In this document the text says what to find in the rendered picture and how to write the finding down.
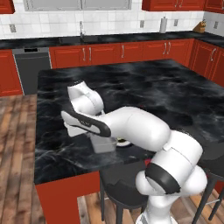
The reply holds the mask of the grey dishwasher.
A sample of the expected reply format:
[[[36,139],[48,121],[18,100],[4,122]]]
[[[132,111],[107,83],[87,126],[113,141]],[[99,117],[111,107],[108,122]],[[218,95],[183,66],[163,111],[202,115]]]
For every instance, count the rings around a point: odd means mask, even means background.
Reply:
[[[38,91],[38,74],[51,68],[48,47],[13,49],[19,79],[24,95],[34,95]]]

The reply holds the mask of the black round bar stool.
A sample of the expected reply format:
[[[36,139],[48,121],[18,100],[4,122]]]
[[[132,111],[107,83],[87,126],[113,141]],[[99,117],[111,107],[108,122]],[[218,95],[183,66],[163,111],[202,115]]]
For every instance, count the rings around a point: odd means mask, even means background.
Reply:
[[[147,206],[148,197],[142,195],[136,188],[136,176],[144,171],[144,161],[132,164],[118,164],[99,171],[101,195],[101,220],[104,221],[104,193],[116,205],[116,224],[123,224],[124,209],[141,209]]]
[[[200,214],[207,204],[207,200],[212,193],[215,184],[218,181],[224,183],[224,142],[208,143],[205,148],[199,165],[203,168],[208,176],[206,189],[202,195],[199,207],[192,220],[192,224],[196,224]]]

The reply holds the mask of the red cabinet run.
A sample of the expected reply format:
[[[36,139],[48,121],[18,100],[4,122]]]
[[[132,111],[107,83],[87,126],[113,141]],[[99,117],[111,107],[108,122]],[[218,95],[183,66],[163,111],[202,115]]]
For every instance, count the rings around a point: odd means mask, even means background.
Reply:
[[[0,96],[22,93],[12,50],[0,50]]]
[[[189,67],[197,74],[224,87],[224,48],[195,40]]]
[[[49,48],[52,68],[172,59],[188,66],[193,38]]]
[[[143,11],[208,11],[224,14],[224,0],[143,0]]]

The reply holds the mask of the red upper cabinet run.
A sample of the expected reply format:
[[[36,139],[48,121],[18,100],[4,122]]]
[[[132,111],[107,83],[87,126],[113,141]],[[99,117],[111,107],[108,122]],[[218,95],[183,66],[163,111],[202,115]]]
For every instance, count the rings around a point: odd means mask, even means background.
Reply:
[[[224,0],[143,0],[143,11],[208,11],[224,14]]]

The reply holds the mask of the red lower cabinet run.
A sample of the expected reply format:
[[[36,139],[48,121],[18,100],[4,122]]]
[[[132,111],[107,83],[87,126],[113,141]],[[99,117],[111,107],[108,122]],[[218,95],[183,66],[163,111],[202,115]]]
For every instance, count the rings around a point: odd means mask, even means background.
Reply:
[[[22,93],[12,50],[0,50],[0,96]]]
[[[49,48],[52,68],[172,59],[188,66],[193,38]]]
[[[197,74],[224,87],[224,48],[195,40],[189,67]]]

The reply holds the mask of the white plate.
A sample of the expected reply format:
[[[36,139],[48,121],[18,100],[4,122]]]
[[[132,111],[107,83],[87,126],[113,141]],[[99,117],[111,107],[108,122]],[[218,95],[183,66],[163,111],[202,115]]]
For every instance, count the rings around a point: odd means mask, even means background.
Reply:
[[[125,140],[125,139],[118,139],[117,140],[117,146],[118,147],[129,147],[131,145],[131,142]]]

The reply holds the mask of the black sink basin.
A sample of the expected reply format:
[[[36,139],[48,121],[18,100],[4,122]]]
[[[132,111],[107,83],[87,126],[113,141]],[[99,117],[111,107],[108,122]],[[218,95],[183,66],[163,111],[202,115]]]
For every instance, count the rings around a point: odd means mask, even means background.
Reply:
[[[97,43],[98,38],[95,36],[84,36],[84,37],[60,37],[59,42],[65,45],[71,44],[89,44],[89,43]]]

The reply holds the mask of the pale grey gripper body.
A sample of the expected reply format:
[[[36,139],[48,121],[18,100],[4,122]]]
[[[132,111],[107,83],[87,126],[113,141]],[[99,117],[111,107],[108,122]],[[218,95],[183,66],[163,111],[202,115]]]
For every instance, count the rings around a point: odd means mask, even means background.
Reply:
[[[91,135],[90,141],[95,153],[107,153],[116,149],[117,140],[113,137]]]

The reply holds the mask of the white paper towel roll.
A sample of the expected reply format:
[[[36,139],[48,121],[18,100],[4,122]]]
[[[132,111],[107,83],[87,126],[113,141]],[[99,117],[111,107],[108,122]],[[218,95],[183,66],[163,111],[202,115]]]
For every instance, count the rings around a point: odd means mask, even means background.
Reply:
[[[159,28],[160,33],[166,33],[167,20],[168,19],[166,17],[161,18],[160,28]]]

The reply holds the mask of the red island cabinet base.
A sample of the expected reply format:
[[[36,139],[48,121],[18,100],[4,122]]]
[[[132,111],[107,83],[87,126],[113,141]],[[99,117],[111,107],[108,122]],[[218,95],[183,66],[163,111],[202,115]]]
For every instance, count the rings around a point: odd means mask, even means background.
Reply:
[[[47,224],[81,224],[77,198],[100,191],[98,171],[36,185]]]

